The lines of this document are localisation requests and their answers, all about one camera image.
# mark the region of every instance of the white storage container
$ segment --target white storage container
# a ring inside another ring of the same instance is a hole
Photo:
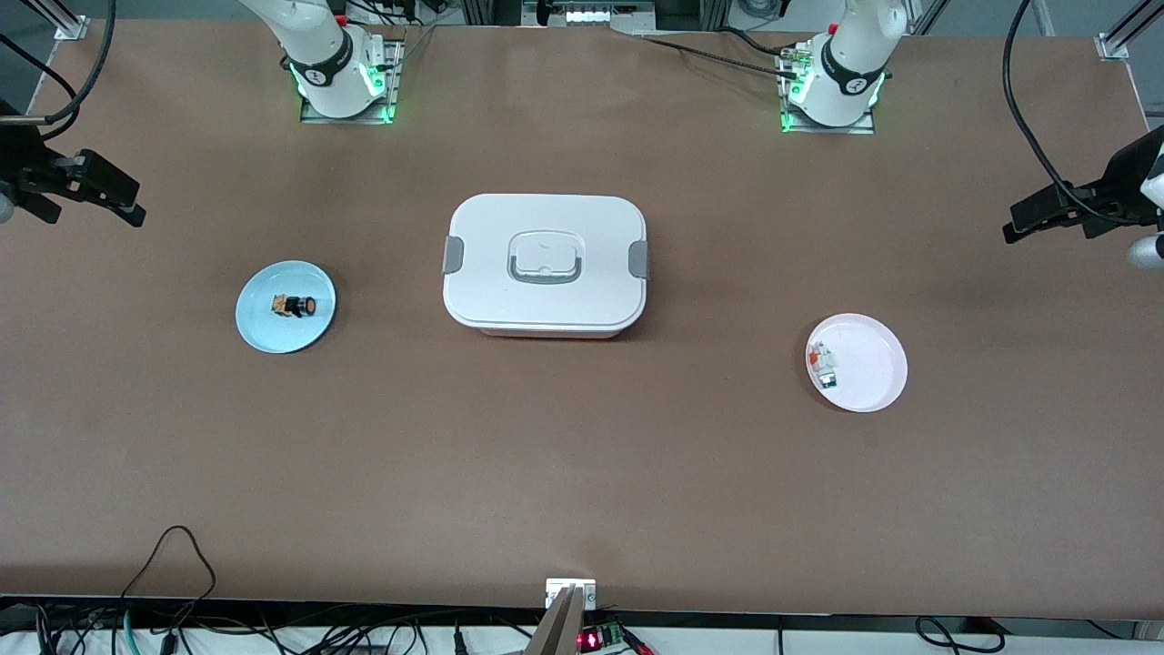
[[[445,307],[496,336],[613,337],[647,301],[647,227],[609,195],[474,195],[445,240]]]

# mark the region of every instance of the cable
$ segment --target cable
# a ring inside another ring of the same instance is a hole
[[[105,17],[105,34],[101,35],[101,49],[97,52],[97,60],[93,62],[93,67],[88,71],[88,77],[80,85],[76,98],[69,100],[59,112],[44,116],[47,124],[52,124],[76,112],[80,107],[80,104],[85,101],[85,98],[88,97],[88,92],[93,90],[93,85],[97,84],[97,78],[101,74],[101,69],[105,67],[105,59],[109,56],[109,45],[113,44],[113,26],[118,19],[118,0],[108,0],[108,2],[109,10]]]
[[[425,649],[425,655],[428,655],[428,641],[425,639],[425,629],[420,627],[420,621],[416,624],[417,634],[420,636],[420,646]]]
[[[489,613],[488,613],[488,615],[489,615],[489,619],[490,619],[491,621],[497,621],[497,622],[499,622],[499,624],[503,624],[503,625],[506,625],[506,626],[509,626],[509,627],[513,628],[514,631],[517,631],[517,632],[519,632],[519,633],[524,634],[524,635],[525,635],[526,638],[528,638],[528,639],[533,639],[533,635],[532,635],[532,634],[530,633],[530,631],[527,631],[527,629],[523,628],[521,626],[519,626],[519,625],[517,625],[517,624],[512,624],[512,622],[510,622],[510,621],[506,621],[505,619],[503,619],[503,618],[498,617],[497,614],[494,614],[492,612],[489,612]]]
[[[97,618],[100,617],[100,614],[105,611],[106,608],[102,607],[95,612],[91,612],[87,617],[88,625],[85,626],[84,632],[78,632],[76,628],[73,628],[73,632],[77,634],[77,643],[73,643],[73,647],[69,650],[69,655],[85,655],[85,650],[88,648],[87,646],[85,646],[85,639],[88,636],[88,633],[93,632],[97,624]]]
[[[1109,629],[1105,628],[1103,626],[1101,626],[1101,625],[1096,624],[1095,621],[1093,621],[1093,620],[1091,620],[1091,619],[1087,619],[1087,622],[1088,622],[1088,624],[1091,624],[1091,627],[1093,627],[1093,628],[1098,629],[1099,632],[1101,632],[1101,633],[1106,634],[1107,636],[1109,636],[1109,638],[1112,638],[1112,639],[1124,639],[1124,638],[1122,638],[1122,636],[1120,636],[1120,635],[1115,634],[1114,632],[1112,632],[1112,631],[1109,631]]]
[[[464,646],[464,635],[461,634],[461,622],[453,621],[453,655],[469,655],[469,648]]]
[[[623,641],[626,642],[626,646],[629,646],[636,655],[655,655],[654,650],[639,639],[638,635],[629,631],[622,621],[618,621],[618,627],[623,629]]]
[[[256,603],[255,611],[258,612],[258,620],[263,621],[263,628],[270,633],[271,641],[275,642],[275,647],[279,649],[279,655],[288,655],[288,649],[283,646],[283,642],[279,641],[279,638],[275,635],[275,631],[271,629],[271,625],[267,622],[267,617],[263,615],[263,606]]]
[[[33,64],[34,66],[36,66],[37,69],[40,69],[40,71],[43,72],[44,74],[51,77],[54,81],[56,81],[57,84],[59,84],[61,87],[65,90],[65,93],[69,94],[69,99],[70,100],[72,100],[73,98],[77,97],[77,92],[73,91],[72,84],[69,84],[69,80],[66,80],[65,78],[61,77],[61,73],[58,73],[57,71],[55,71],[51,67],[49,67],[48,64],[45,64],[41,59],[37,59],[36,57],[34,57],[31,54],[28,52],[28,50],[24,50],[23,48],[21,48],[20,45],[17,45],[15,41],[13,41],[12,38],[8,38],[3,34],[0,34],[0,43],[3,43],[5,45],[8,47],[9,50],[12,50],[13,52],[20,55],[20,57],[22,59],[24,59],[26,62],[28,62],[28,63]],[[64,134],[64,131],[66,129],[69,129],[70,127],[72,127],[72,123],[77,122],[77,114],[78,113],[80,113],[80,108],[78,108],[78,109],[73,111],[73,113],[69,114],[69,120],[66,120],[64,124],[62,124],[61,127],[54,128],[50,131],[47,131],[47,133],[42,134],[41,138],[48,141],[49,138],[54,138],[56,136],[61,136],[62,134]]]
[[[412,56],[413,52],[416,52],[417,50],[420,49],[421,45],[424,45],[425,41],[428,40],[434,29],[436,29],[435,24],[426,29],[425,33],[420,35],[420,38],[418,38],[417,42],[412,44],[412,48],[405,50],[404,55],[400,56],[400,65],[404,65],[404,62],[406,62],[409,57]]]
[[[1071,204],[1076,205],[1083,213],[1093,215],[1116,225],[1140,225],[1138,221],[1127,220],[1117,215],[1110,215],[1106,213],[1100,213],[1091,206],[1088,206],[1079,195],[1077,195],[1067,184],[1063,180],[1059,171],[1055,169],[1051,164],[1051,159],[1048,158],[1046,152],[1043,151],[1043,147],[1038,143],[1038,138],[1035,137],[1035,133],[1030,130],[1030,126],[1027,124],[1027,120],[1023,118],[1022,112],[1018,109],[1018,104],[1015,102],[1014,88],[1010,87],[1010,54],[1015,45],[1015,35],[1018,34],[1018,23],[1022,22],[1023,15],[1027,13],[1027,7],[1030,6],[1030,0],[1022,0],[1018,3],[1018,10],[1015,13],[1014,21],[1010,22],[1010,29],[1007,31],[1007,40],[1002,45],[1002,93],[1007,98],[1007,107],[1010,109],[1010,115],[1014,116],[1015,123],[1018,124],[1018,130],[1022,131],[1023,137],[1027,138],[1027,143],[1030,144],[1030,149],[1035,152],[1035,158],[1038,163],[1043,165],[1043,169],[1051,177],[1051,181],[1058,187],[1059,192],[1066,195]]]
[[[932,636],[925,634],[925,632],[922,629],[923,624],[931,624],[934,627],[938,628],[938,632],[942,633],[942,636],[945,638],[945,641],[938,641]],[[998,653],[1007,647],[1007,638],[1002,634],[998,635],[999,643],[989,648],[980,648],[977,646],[966,646],[965,643],[958,643],[957,641],[953,640],[953,635],[950,634],[950,631],[947,631],[945,626],[939,624],[938,620],[935,619],[934,617],[918,617],[917,620],[914,621],[914,629],[917,631],[917,636],[922,638],[922,640],[925,641],[925,643],[929,643],[931,646],[937,646],[938,648],[949,648],[953,655],[960,655],[963,650],[967,653],[984,653],[986,655],[989,655],[991,653]]]
[[[192,533],[190,528],[185,526],[170,526],[169,528],[162,532],[162,536],[157,537],[157,543],[154,544],[154,550],[150,551],[149,557],[146,560],[146,563],[142,564],[142,568],[137,571],[137,575],[135,575],[134,578],[129,581],[129,584],[126,585],[126,589],[121,590],[121,593],[118,596],[118,600],[125,600],[126,596],[129,595],[129,590],[132,590],[134,585],[137,584],[137,581],[142,579],[142,576],[144,576],[146,571],[149,570],[150,564],[154,563],[154,558],[157,557],[157,551],[162,549],[162,543],[165,541],[165,537],[175,531],[180,531],[185,533],[185,535],[190,539],[190,546],[194,548],[194,555],[198,556],[198,560],[203,563],[203,567],[206,569],[206,572],[210,574],[211,576],[211,584],[210,586],[206,588],[206,591],[204,591],[201,596],[199,596],[187,605],[192,607],[194,603],[203,600],[204,598],[210,596],[212,591],[214,591],[214,585],[218,584],[218,575],[214,572],[214,567],[211,567],[211,563],[206,560],[206,556],[203,555],[203,549],[200,546],[198,546],[198,539],[194,536],[194,533]]]
[[[129,612],[122,614],[121,627],[126,631],[126,646],[129,647],[129,653],[133,655],[142,655],[142,652],[137,650],[137,640],[134,639],[134,631],[129,628]]]
[[[774,57],[779,57],[780,54],[783,52],[785,50],[788,50],[789,48],[795,48],[796,47],[796,42],[794,41],[794,42],[789,43],[788,45],[781,45],[779,48],[768,48],[768,47],[761,44],[760,42],[758,42],[757,40],[752,38],[743,29],[736,29],[734,27],[729,27],[729,26],[724,26],[724,27],[717,29],[716,31],[724,31],[724,33],[728,33],[728,34],[734,34],[736,36],[738,36],[741,40],[744,40],[744,43],[747,43],[748,45],[751,45],[752,48],[754,48],[754,49],[764,52],[765,55],[772,55]]]
[[[390,655],[389,652],[392,649],[392,642],[396,641],[396,633],[398,632],[400,632],[400,626],[392,628],[392,634],[389,635],[388,643],[384,645],[384,652],[381,655]]]
[[[182,648],[185,649],[186,655],[194,655],[194,652],[190,649],[190,642],[186,641],[186,633],[180,627],[178,628],[178,640],[182,641]]]
[[[424,22],[420,21],[420,19],[418,19],[416,16],[413,16],[413,17],[410,19],[409,16],[403,15],[403,14],[390,14],[390,13],[385,13],[383,9],[377,9],[375,0],[368,0],[368,2],[369,2],[368,5],[364,5],[364,3],[360,2],[359,0],[348,0],[348,2],[350,2],[352,5],[355,5],[356,8],[360,8],[360,9],[363,9],[363,10],[368,12],[369,14],[375,14],[375,15],[379,16],[381,20],[388,21],[388,24],[397,24],[396,21],[393,21],[392,19],[404,19],[404,20],[406,20],[409,22],[416,22],[416,23],[419,23],[421,26],[425,24]]]
[[[737,60],[737,59],[731,59],[729,57],[716,55],[714,52],[704,52],[703,50],[696,50],[695,48],[688,48],[687,45],[680,45],[679,43],[672,43],[669,41],[659,41],[656,38],[651,38],[651,37],[647,37],[647,36],[640,36],[639,38],[641,38],[643,41],[646,41],[648,43],[658,43],[659,45],[666,45],[667,48],[674,48],[675,50],[679,50],[681,52],[690,52],[693,55],[698,55],[700,57],[705,57],[708,59],[714,59],[716,62],[722,62],[722,63],[725,63],[725,64],[729,64],[729,65],[739,66],[741,69],[754,70],[757,72],[762,72],[762,73],[767,73],[767,74],[774,74],[776,77],[785,77],[785,78],[788,78],[788,79],[795,79],[796,78],[796,74],[794,72],[792,72],[792,71],[782,71],[782,70],[769,69],[769,67],[765,67],[765,66],[758,66],[755,64],[750,64],[747,62],[740,62],[740,60]]]

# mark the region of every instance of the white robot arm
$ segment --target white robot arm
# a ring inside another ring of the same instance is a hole
[[[240,2],[275,33],[299,93],[320,114],[352,118],[386,92],[378,70],[384,60],[384,38],[359,26],[340,27],[325,0]]]
[[[809,40],[809,62],[788,101],[824,126],[857,122],[876,101],[885,65],[907,26],[902,0],[845,0],[836,31]]]
[[[1164,145],[1140,192],[1164,211]],[[1136,238],[1128,248],[1128,262],[1144,270],[1164,270],[1164,230]]]

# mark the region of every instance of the table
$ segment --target table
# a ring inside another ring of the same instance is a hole
[[[1164,278],[1123,262],[1141,230],[1003,243],[1046,178],[1001,42],[903,41],[878,134],[836,136],[780,133],[771,79],[601,29],[440,28],[390,127],[297,124],[257,22],[115,38],[55,144],[136,176],[146,226],[69,204],[0,232],[0,591],[116,593],[184,522],[222,597],[534,606],[577,575],[636,610],[1164,618]],[[1021,41],[1015,76],[1070,179],[1144,130],[1088,41]],[[643,318],[603,343],[456,323],[442,241],[482,192],[636,202]],[[284,258],[339,315],[267,356],[233,306]],[[802,370],[843,311],[909,355],[875,415]],[[175,542],[137,591],[203,575]]]

